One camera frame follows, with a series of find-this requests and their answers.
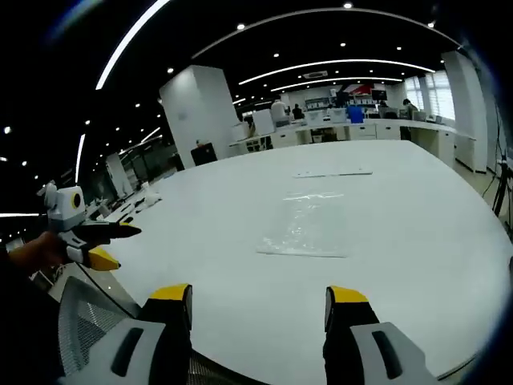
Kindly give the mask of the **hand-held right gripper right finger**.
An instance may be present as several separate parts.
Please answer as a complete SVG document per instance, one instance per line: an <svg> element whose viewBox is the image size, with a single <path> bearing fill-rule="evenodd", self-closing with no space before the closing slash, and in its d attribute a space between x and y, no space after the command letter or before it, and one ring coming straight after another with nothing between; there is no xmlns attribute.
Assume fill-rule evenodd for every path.
<svg viewBox="0 0 513 385"><path fill-rule="evenodd" d="M393 323L380 322L368 298L328 286L325 292L328 384L436 384L426 356Z"/></svg>

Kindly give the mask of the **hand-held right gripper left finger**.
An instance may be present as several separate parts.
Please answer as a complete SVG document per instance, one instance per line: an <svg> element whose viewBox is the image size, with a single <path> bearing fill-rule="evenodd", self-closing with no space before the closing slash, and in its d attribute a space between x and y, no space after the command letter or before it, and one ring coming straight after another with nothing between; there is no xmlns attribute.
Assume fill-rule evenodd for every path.
<svg viewBox="0 0 513 385"><path fill-rule="evenodd" d="M59 306L58 384L185 384L192 355L192 286L160 288L121 310L85 282Z"/></svg>

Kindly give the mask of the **person's left hand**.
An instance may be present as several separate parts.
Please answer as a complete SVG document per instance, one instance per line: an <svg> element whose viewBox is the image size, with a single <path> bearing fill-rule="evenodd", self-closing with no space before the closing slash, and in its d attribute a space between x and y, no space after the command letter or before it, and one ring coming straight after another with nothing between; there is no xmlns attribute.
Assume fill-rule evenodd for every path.
<svg viewBox="0 0 513 385"><path fill-rule="evenodd" d="M22 247L22 264L28 274L62 265L67 259L63 241L52 232L44 232Z"/></svg>

